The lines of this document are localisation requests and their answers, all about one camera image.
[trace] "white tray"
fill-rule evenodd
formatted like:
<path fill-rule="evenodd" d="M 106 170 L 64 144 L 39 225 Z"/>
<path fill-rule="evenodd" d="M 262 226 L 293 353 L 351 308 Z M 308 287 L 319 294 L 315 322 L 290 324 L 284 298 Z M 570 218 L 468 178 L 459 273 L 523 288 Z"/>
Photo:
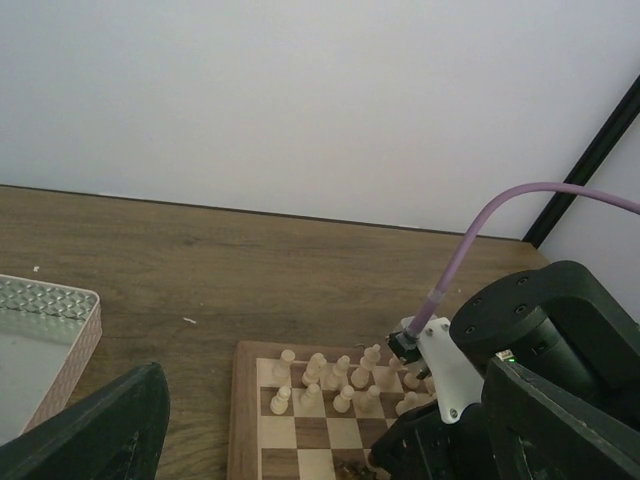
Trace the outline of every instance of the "white tray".
<path fill-rule="evenodd" d="M 95 292 L 0 275 L 0 445 L 65 407 L 101 335 Z"/>

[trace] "wooden table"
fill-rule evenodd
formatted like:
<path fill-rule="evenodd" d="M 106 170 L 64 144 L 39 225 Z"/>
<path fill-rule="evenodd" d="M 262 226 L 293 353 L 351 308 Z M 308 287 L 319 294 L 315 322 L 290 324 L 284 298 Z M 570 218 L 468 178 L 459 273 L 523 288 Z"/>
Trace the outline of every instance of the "wooden table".
<path fill-rule="evenodd" d="M 104 336 L 72 401 L 135 365 L 164 368 L 161 480 L 225 478 L 236 342 L 380 342 L 416 311 L 459 241 L 9 187 L 0 187 L 0 218 L 2 273 L 102 298 Z M 451 317 L 484 285 L 545 263 L 529 244 L 478 239 L 439 313 Z"/>

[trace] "chessboard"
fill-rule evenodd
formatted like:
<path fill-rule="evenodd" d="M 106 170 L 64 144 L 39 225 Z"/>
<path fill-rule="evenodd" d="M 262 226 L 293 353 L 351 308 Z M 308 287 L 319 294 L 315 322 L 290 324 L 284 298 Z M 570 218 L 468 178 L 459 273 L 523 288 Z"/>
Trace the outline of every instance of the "chessboard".
<path fill-rule="evenodd" d="M 283 350 L 296 355 L 291 376 L 280 383 L 273 368 Z M 337 468 L 344 463 L 367 465 L 371 445 L 398 418 L 396 405 L 411 391 L 402 382 L 406 371 L 400 371 L 393 382 L 384 387 L 377 379 L 389 374 L 391 351 L 382 346 L 382 357 L 370 375 L 369 384 L 355 388 L 351 408 L 339 413 L 333 408 L 338 392 L 322 388 L 322 401 L 303 408 L 300 398 L 305 392 L 302 375 L 315 353 L 322 353 L 329 371 L 343 355 L 351 360 L 349 377 L 358 367 L 364 346 L 356 348 L 318 347 L 264 342 L 240 342 L 233 361 L 231 422 L 229 432 L 228 480 L 340 480 Z M 320 386 L 323 387 L 324 375 Z M 413 391 L 419 405 L 435 401 L 433 383 L 427 379 Z M 380 396 L 367 412 L 358 407 L 358 396 L 371 385 L 380 387 Z M 291 387 L 287 410 L 275 415 L 270 402 L 282 385 Z M 384 480 L 384 472 L 371 471 L 361 478 Z"/>

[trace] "white chess piece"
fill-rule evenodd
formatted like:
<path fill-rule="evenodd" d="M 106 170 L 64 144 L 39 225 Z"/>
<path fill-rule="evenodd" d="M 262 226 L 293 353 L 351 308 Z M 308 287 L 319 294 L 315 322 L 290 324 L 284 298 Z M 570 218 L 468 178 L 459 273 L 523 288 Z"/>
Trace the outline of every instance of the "white chess piece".
<path fill-rule="evenodd" d="M 336 398 L 333 399 L 333 408 L 336 409 L 336 412 L 346 413 L 351 407 L 351 399 L 355 394 L 355 390 L 351 385 L 347 385 L 344 387 Z"/>
<path fill-rule="evenodd" d="M 364 355 L 360 359 L 360 366 L 351 374 L 351 383 L 357 388 L 364 388 L 369 383 L 371 370 L 380 361 L 380 345 L 377 343 L 373 347 L 365 349 Z"/>
<path fill-rule="evenodd" d="M 280 358 L 273 366 L 273 377 L 280 383 L 285 383 L 291 377 L 291 364 L 296 359 L 292 350 L 283 350 Z"/>
<path fill-rule="evenodd" d="M 313 383 L 318 383 L 318 380 L 320 380 L 322 369 L 326 364 L 327 359 L 324 358 L 324 355 L 322 355 L 321 353 L 316 353 L 315 355 L 313 355 L 309 360 L 309 363 L 307 364 L 307 368 L 305 369 L 304 374 L 302 375 L 302 383 L 304 383 L 307 387 Z"/>
<path fill-rule="evenodd" d="M 398 372 L 403 368 L 402 362 L 394 355 L 389 359 L 389 368 L 380 376 L 378 383 L 385 388 L 391 388 L 396 381 Z"/>
<path fill-rule="evenodd" d="M 328 390 L 339 390 L 342 384 L 346 383 L 350 364 L 351 359 L 347 355 L 338 359 L 325 379 L 325 386 Z"/>
<path fill-rule="evenodd" d="M 380 397 L 380 387 L 371 385 L 369 389 L 358 399 L 358 407 L 367 413 L 373 409 L 375 401 Z"/>
<path fill-rule="evenodd" d="M 415 390 L 420 386 L 420 380 L 418 380 L 413 373 L 407 372 L 404 376 L 404 384 L 411 390 Z"/>
<path fill-rule="evenodd" d="M 311 408 L 320 399 L 320 386 L 317 383 L 312 383 L 307 387 L 304 393 L 300 396 L 300 404 L 304 408 Z"/>
<path fill-rule="evenodd" d="M 271 411 L 276 415 L 282 415 L 289 408 L 289 398 L 291 397 L 291 389 L 286 385 L 280 387 L 278 389 L 278 393 L 276 393 L 271 399 L 271 403 L 269 407 Z"/>
<path fill-rule="evenodd" d="M 396 405 L 396 413 L 402 415 L 404 412 L 408 412 L 417 406 L 418 394 L 416 392 L 409 392 L 404 396 L 404 400 L 400 400 Z"/>

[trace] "black object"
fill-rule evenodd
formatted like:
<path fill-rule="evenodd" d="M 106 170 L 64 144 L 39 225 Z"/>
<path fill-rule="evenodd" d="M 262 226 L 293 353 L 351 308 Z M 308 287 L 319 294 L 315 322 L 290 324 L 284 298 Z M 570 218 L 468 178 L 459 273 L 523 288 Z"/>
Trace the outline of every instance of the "black object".
<path fill-rule="evenodd" d="M 522 365 L 491 360 L 482 404 L 501 478 L 640 478 L 638 432 Z"/>
<path fill-rule="evenodd" d="M 495 480 L 489 431 L 480 404 L 460 421 L 442 422 L 437 404 L 402 414 L 371 447 L 369 463 L 393 480 Z"/>
<path fill-rule="evenodd" d="M 638 324 L 576 262 L 494 282 L 462 306 L 450 334 L 481 374 L 497 352 L 510 350 L 516 362 L 593 405 L 640 384 Z M 623 415 L 640 424 L 637 412 Z"/>
<path fill-rule="evenodd" d="M 404 330 L 389 334 L 387 345 L 404 365 L 422 360 L 418 350 L 418 339 L 410 337 Z"/>
<path fill-rule="evenodd" d="M 586 185 L 618 143 L 618 140 L 631 126 L 638 113 L 640 113 L 640 76 L 633 82 L 629 91 L 600 128 L 567 178 L 564 179 L 564 183 Z M 556 193 L 522 241 L 531 243 L 536 248 L 540 247 L 575 198 L 575 195 L 569 193 Z"/>
<path fill-rule="evenodd" d="M 152 480 L 169 422 L 158 364 L 142 366 L 0 447 L 3 480 Z"/>
<path fill-rule="evenodd" d="M 394 479 L 640 479 L 640 327 L 584 266 L 504 277 L 449 332 L 482 404 L 452 425 L 433 405 L 405 413 L 373 463 Z"/>

